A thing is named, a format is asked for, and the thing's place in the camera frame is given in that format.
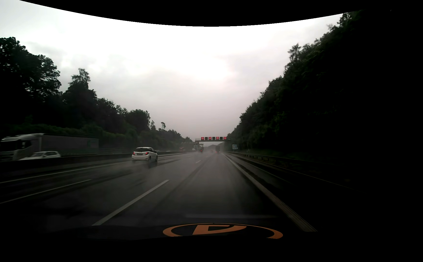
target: median barrier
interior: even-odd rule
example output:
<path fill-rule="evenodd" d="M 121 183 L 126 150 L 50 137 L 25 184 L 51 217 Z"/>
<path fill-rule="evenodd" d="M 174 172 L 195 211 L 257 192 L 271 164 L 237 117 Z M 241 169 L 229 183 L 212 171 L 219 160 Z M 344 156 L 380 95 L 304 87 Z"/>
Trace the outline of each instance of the median barrier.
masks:
<path fill-rule="evenodd" d="M 178 155 L 181 152 L 158 152 L 159 156 Z M 0 162 L 0 174 L 22 174 L 44 172 L 47 170 L 59 170 L 62 166 L 79 167 L 89 163 L 108 163 L 128 160 L 132 153 L 125 154 L 110 154 L 110 155 L 90 155 L 90 156 L 75 156 L 49 159 L 29 159 L 17 160 L 10 162 Z"/>

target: road edge line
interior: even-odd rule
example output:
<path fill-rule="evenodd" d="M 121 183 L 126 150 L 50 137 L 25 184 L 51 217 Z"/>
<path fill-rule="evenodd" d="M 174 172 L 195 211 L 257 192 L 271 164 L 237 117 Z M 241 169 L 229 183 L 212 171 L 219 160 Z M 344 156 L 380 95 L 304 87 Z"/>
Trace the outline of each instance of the road edge line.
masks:
<path fill-rule="evenodd" d="M 282 200 L 280 200 L 277 196 L 271 193 L 267 188 L 265 188 L 260 182 L 256 181 L 249 173 L 239 167 L 234 161 L 232 161 L 228 156 L 226 159 L 231 162 L 242 174 L 244 174 L 260 191 L 263 192 L 281 211 L 283 211 L 286 216 L 296 224 L 296 226 L 305 232 L 317 232 L 317 230 L 312 227 L 307 221 L 305 221 L 301 216 L 299 216 L 294 210 L 292 210 L 289 206 L 284 204 Z"/>

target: white dashed line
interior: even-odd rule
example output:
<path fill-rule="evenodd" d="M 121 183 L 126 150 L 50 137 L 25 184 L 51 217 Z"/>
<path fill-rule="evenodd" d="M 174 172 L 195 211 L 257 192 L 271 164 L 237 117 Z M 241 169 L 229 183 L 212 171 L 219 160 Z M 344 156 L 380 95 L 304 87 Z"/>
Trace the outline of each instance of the white dashed line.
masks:
<path fill-rule="evenodd" d="M 103 223 L 105 223 L 106 221 L 108 221 L 108 219 L 114 217 L 115 215 L 117 215 L 119 212 L 125 210 L 127 207 L 129 207 L 130 205 L 134 204 L 135 202 L 139 201 L 141 198 L 143 198 L 144 196 L 148 195 L 149 193 L 151 193 L 153 190 L 155 190 L 156 188 L 159 188 L 160 186 L 162 186 L 164 183 L 168 182 L 169 180 L 165 180 L 163 182 L 161 182 L 160 184 L 156 185 L 154 188 L 150 189 L 149 191 L 141 194 L 140 196 L 138 196 L 137 198 L 135 198 L 134 200 L 132 200 L 131 202 L 127 203 L 126 205 L 123 205 L 122 207 L 118 208 L 116 211 L 112 212 L 111 214 L 105 216 L 104 218 L 102 218 L 101 220 L 99 220 L 97 223 L 94 223 L 92 226 L 99 226 Z"/>
<path fill-rule="evenodd" d="M 36 194 L 40 194 L 40 193 L 44 193 L 44 192 L 48 192 L 48 191 L 55 190 L 55 189 L 58 189 L 58 188 L 64 188 L 64 187 L 72 186 L 72 185 L 79 184 L 79 183 L 82 183 L 82 182 L 87 182 L 87 181 L 89 181 L 89 180 L 92 180 L 92 179 L 87 179 L 87 180 L 84 180 L 84 181 L 81 181 L 81 182 L 72 183 L 72 184 L 69 184 L 69 185 L 62 186 L 62 187 L 57 187 L 57 188 L 48 189 L 48 190 L 45 190 L 45 191 L 42 191 L 42 192 L 39 192 L 39 193 L 33 193 L 33 194 L 30 194 L 30 195 L 27 195 L 27 196 L 18 197 L 18 198 L 15 198 L 15 199 L 11 199 L 11 200 L 8 200 L 8 201 L 1 202 L 0 204 L 7 203 L 7 202 L 11 202 L 11 201 L 14 201 L 14 200 L 17 200 L 17 199 L 21 199 L 21 198 L 25 198 L 25 197 L 28 197 L 28 196 L 33 196 L 33 195 L 36 195 Z"/>

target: lane marking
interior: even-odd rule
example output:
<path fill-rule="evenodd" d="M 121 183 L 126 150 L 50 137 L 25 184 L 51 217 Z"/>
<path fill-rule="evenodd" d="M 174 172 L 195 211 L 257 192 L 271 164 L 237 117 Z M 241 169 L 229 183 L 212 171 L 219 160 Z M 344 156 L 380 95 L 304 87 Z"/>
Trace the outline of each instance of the lane marking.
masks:
<path fill-rule="evenodd" d="M 27 195 L 27 196 L 18 197 L 18 198 L 15 198 L 15 199 L 11 199 L 11 200 L 8 200 L 8 201 L 1 202 L 0 204 L 11 202 L 11 201 L 14 201 L 14 200 L 17 200 L 17 199 L 21 199 L 21 198 L 25 198 L 25 197 L 28 197 L 28 196 L 33 196 L 33 195 L 40 194 L 40 193 L 45 193 L 45 192 L 48 192 L 48 191 L 51 191 L 51 190 L 55 190 L 55 189 L 58 189 L 58 188 L 64 188 L 64 187 L 72 186 L 72 185 L 79 184 L 79 183 L 82 183 L 82 182 L 87 182 L 89 180 L 92 180 L 92 179 L 87 179 L 87 180 L 84 180 L 84 181 L 81 181 L 81 182 L 72 183 L 72 184 L 69 184 L 69 185 L 62 186 L 62 187 L 48 189 L 48 190 L 45 190 L 45 191 L 42 191 L 42 192 L 39 192 L 39 193 L 33 193 L 33 194 L 30 194 L 30 195 Z"/>
<path fill-rule="evenodd" d="M 300 217 L 294 210 L 284 204 L 277 196 L 271 193 L 267 188 L 265 188 L 261 183 L 255 180 L 251 175 L 249 175 L 246 171 L 241 169 L 234 161 L 232 161 L 228 156 L 224 155 L 231 164 L 233 164 L 242 174 L 244 174 L 258 189 L 260 189 L 263 194 L 265 194 L 279 209 L 281 209 L 286 216 L 291 219 L 296 226 L 305 231 L 305 232 L 317 232 L 317 230 L 312 227 L 307 221 L 305 221 L 302 217 Z"/>
<path fill-rule="evenodd" d="M 139 201 L 141 198 L 143 198 L 144 196 L 148 195 L 149 193 L 151 193 L 153 190 L 155 190 L 156 188 L 161 187 L 164 183 L 168 182 L 169 180 L 165 180 L 163 182 L 161 182 L 160 184 L 156 185 L 154 188 L 150 189 L 149 191 L 141 194 L 140 196 L 138 196 L 137 198 L 135 198 L 134 200 L 132 200 L 131 202 L 123 205 L 122 207 L 118 208 L 117 210 L 115 210 L 114 212 L 112 212 L 111 214 L 105 216 L 104 218 L 100 219 L 97 223 L 94 223 L 92 226 L 99 226 L 103 223 L 105 223 L 106 221 L 108 221 L 110 218 L 114 217 L 115 215 L 117 215 L 119 212 L 125 210 L 127 207 L 129 207 L 130 205 L 134 204 L 135 202 Z"/>
<path fill-rule="evenodd" d="M 14 179 L 14 180 L 8 180 L 8 181 L 0 182 L 0 184 L 7 183 L 7 182 L 13 182 L 13 181 L 24 180 L 24 179 L 30 179 L 30 178 L 37 178 L 37 177 L 44 177 L 44 176 L 50 176 L 50 175 L 61 174 L 61 173 L 67 173 L 67 172 L 79 171 L 79 170 L 84 170 L 84 169 L 89 169 L 89 168 L 96 168 L 96 167 L 107 166 L 107 165 L 113 165 L 113 164 L 104 164 L 104 165 L 91 166 L 91 167 L 79 168 L 79 169 L 74 169 L 74 170 L 61 171 L 61 172 L 56 172 L 56 173 L 51 173 L 51 174 L 46 174 L 46 175 L 33 176 L 33 177 L 28 177 L 28 178 L 19 178 L 19 179 Z"/>
<path fill-rule="evenodd" d="M 291 184 L 291 185 L 296 186 L 295 184 L 293 184 L 293 183 L 291 183 L 291 182 L 289 182 L 289 181 L 287 181 L 287 180 L 285 180 L 285 179 L 283 179 L 283 178 L 280 178 L 279 176 L 274 175 L 274 174 L 272 174 L 272 173 L 270 173 L 270 172 L 268 172 L 268 171 L 266 171 L 266 170 L 263 170 L 263 169 L 261 169 L 261 168 L 260 168 L 260 167 L 258 167 L 258 166 L 252 165 L 252 167 L 256 167 L 256 168 L 260 169 L 261 171 L 264 171 L 264 172 L 266 172 L 266 173 L 268 173 L 268 174 L 270 174 L 270 175 L 272 175 L 272 176 L 275 176 L 275 177 L 279 178 L 279 179 L 280 179 L 280 180 L 282 180 L 282 181 L 285 181 L 285 182 L 287 182 L 287 183 L 289 183 L 289 184 Z"/>
<path fill-rule="evenodd" d="M 168 157 L 175 157 L 175 156 L 177 156 L 177 155 L 163 156 L 163 157 L 158 157 L 158 158 L 168 158 Z M 132 158 L 129 159 L 129 160 L 126 160 L 126 161 L 121 161 L 119 163 L 113 163 L 113 164 L 122 164 L 122 163 L 129 162 L 131 160 L 132 160 Z M 79 171 L 79 170 L 85 170 L 85 169 L 89 169 L 89 168 L 96 168 L 96 167 L 108 166 L 108 165 L 113 165 L 113 164 L 97 165 L 97 166 L 91 166 L 91 167 L 85 167 L 85 168 L 79 168 L 79 169 L 73 169 L 73 170 L 66 170 L 66 171 L 61 171 L 61 172 L 56 172 L 56 173 L 51 173 L 51 174 L 46 174 L 46 175 L 38 175 L 38 176 L 33 176 L 33 177 L 28 177 L 28 178 L 19 178 L 19 179 L 14 179 L 14 180 L 3 181 L 3 182 L 0 182 L 0 184 L 8 183 L 8 182 L 13 182 L 13 181 L 19 181 L 19 180 L 25 180 L 25 179 L 31 179 L 31 178 L 37 178 L 37 177 L 44 177 L 44 176 L 56 175 L 56 174 L 67 173 L 67 172 L 73 172 L 73 171 Z"/>

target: white car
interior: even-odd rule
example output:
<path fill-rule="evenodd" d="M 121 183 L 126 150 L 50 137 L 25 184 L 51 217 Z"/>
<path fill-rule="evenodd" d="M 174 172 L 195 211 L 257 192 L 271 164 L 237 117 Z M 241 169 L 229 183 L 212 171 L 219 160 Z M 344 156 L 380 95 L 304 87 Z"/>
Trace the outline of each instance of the white car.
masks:
<path fill-rule="evenodd" d="M 43 151 L 35 152 L 30 157 L 22 158 L 20 160 L 30 160 L 30 159 L 47 159 L 47 158 L 60 158 L 61 155 L 56 151 Z"/>
<path fill-rule="evenodd" d="M 151 147 L 137 147 L 132 153 L 132 162 L 148 161 L 149 164 L 158 162 L 158 154 Z"/>

